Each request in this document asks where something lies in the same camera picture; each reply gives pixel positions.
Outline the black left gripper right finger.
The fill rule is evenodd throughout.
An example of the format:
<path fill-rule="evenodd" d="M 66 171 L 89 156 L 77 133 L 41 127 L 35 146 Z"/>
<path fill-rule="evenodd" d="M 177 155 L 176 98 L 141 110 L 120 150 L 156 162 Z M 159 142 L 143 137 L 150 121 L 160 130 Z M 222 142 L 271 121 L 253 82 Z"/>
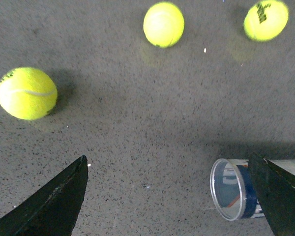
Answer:
<path fill-rule="evenodd" d="M 274 235 L 295 236 L 295 175 L 255 153 L 248 170 Z"/>

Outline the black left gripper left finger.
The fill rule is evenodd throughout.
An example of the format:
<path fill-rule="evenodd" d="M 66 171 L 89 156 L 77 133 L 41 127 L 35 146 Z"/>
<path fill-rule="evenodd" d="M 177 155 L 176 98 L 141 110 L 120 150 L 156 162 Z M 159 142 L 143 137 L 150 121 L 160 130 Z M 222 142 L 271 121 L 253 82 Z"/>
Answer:
<path fill-rule="evenodd" d="M 88 162 L 83 155 L 0 218 L 0 236 L 70 236 L 87 181 Z"/>

